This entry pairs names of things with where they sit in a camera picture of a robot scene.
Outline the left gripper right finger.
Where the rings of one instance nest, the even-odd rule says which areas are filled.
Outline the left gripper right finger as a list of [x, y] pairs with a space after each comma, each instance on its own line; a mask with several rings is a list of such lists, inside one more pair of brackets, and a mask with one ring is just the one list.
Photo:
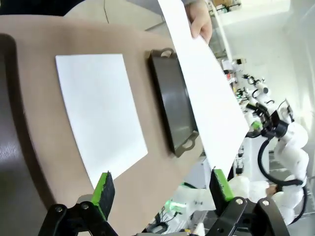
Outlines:
[[253, 203], [243, 197], [234, 197], [221, 169], [212, 169], [209, 187], [217, 219], [206, 235], [232, 236], [237, 230], [248, 232], [252, 236], [290, 235], [271, 198], [262, 198]]

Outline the person's left hand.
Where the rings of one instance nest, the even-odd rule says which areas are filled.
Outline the person's left hand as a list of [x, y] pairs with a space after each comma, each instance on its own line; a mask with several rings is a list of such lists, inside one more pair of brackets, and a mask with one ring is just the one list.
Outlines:
[[213, 28], [207, 2], [205, 0], [195, 0], [187, 4], [185, 10], [190, 21], [192, 37], [201, 36], [209, 44]]

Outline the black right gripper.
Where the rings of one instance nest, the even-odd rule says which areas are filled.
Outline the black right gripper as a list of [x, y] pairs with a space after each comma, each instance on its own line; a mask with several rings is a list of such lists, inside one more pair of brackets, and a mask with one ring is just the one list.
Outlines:
[[251, 124], [251, 132], [263, 131], [263, 137], [268, 139], [274, 137], [280, 139], [287, 133], [288, 123], [280, 119], [277, 111], [274, 111], [271, 115], [266, 113], [263, 117], [263, 122], [255, 120]]

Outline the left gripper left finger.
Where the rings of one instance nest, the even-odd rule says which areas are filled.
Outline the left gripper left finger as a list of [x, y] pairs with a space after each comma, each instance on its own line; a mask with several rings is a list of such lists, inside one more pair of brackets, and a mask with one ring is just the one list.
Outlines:
[[91, 236], [116, 236], [108, 223], [115, 187], [110, 172], [102, 173], [90, 201], [76, 203], [67, 208], [52, 205], [39, 231], [40, 236], [77, 236], [87, 232]]

